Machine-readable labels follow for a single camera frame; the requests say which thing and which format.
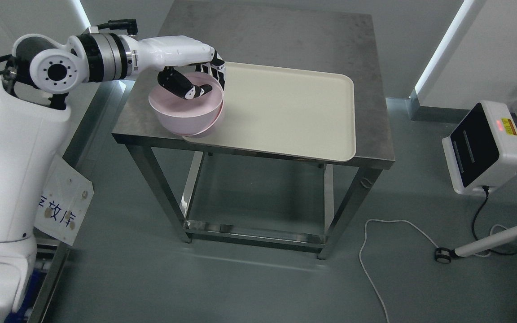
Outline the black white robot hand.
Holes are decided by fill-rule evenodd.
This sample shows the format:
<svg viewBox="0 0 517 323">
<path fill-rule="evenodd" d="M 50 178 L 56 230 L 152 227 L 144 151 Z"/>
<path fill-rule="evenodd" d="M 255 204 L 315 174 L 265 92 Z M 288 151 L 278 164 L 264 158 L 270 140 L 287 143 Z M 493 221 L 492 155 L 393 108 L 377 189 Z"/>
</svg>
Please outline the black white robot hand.
<svg viewBox="0 0 517 323">
<path fill-rule="evenodd" d="M 210 84 L 195 85 L 176 67 L 194 66 L 196 72 L 212 76 L 224 89 L 225 61 L 217 50 L 185 35 L 142 39 L 137 43 L 137 72 L 158 72 L 158 84 L 183 100 L 205 96 L 213 90 Z"/>
</svg>

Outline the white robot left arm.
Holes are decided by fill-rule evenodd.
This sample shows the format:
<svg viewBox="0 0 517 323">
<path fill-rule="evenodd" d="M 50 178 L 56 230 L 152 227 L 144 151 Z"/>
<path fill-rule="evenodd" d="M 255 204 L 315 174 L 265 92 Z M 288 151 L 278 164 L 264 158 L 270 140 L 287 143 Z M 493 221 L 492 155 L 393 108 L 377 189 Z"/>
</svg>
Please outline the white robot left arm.
<svg viewBox="0 0 517 323">
<path fill-rule="evenodd" d="M 138 70 L 129 41 L 135 19 L 109 20 L 66 44 L 18 38 L 0 57 L 0 323 L 17 314 L 34 270 L 39 194 L 70 120 L 66 96 L 82 83 L 127 79 Z"/>
</svg>

